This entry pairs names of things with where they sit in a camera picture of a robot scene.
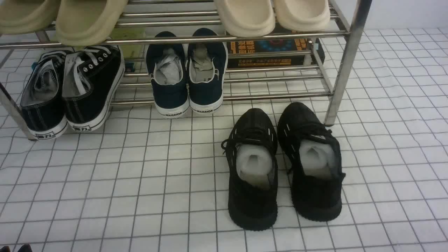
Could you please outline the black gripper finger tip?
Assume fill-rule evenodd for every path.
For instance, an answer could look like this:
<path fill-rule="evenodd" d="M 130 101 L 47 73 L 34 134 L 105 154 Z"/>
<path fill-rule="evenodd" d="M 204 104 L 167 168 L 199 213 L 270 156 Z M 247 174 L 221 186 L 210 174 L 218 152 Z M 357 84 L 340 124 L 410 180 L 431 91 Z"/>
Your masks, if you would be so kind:
<path fill-rule="evenodd" d="M 4 246 L 0 249 L 0 252 L 12 252 L 9 246 Z M 29 244 L 22 245 L 17 252 L 33 252 Z"/>

